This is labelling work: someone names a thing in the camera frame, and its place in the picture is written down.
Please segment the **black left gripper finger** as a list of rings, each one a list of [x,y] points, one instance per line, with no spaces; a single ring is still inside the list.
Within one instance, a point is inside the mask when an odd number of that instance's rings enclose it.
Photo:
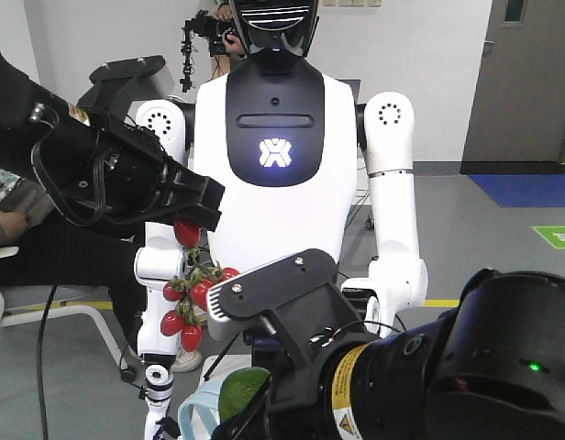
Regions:
[[[215,231],[225,187],[211,177],[197,174],[167,156],[155,182],[149,220],[171,225],[185,219],[209,231]]]

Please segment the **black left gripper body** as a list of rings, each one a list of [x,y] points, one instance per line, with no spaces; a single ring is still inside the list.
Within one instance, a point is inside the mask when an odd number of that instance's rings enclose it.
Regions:
[[[78,226],[170,224],[182,167],[159,140],[101,107],[80,107],[32,81],[0,51],[0,167],[44,188]]]

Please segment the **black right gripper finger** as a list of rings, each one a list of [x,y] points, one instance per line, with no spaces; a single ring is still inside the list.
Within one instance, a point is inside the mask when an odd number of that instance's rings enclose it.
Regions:
[[[271,377],[260,387],[244,410],[218,425],[211,439],[260,439],[263,429],[259,419],[263,415]]]

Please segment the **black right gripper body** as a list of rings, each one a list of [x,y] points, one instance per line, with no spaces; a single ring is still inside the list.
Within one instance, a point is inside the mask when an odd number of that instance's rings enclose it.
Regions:
[[[247,439],[377,439],[379,409],[373,401],[379,338],[362,329],[312,340],[278,331],[267,365],[268,384],[245,411]]]

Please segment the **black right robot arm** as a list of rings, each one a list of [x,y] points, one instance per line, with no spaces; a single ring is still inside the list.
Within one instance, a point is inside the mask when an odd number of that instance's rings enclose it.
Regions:
[[[565,278],[484,269],[436,321],[330,357],[249,439],[565,439]]]

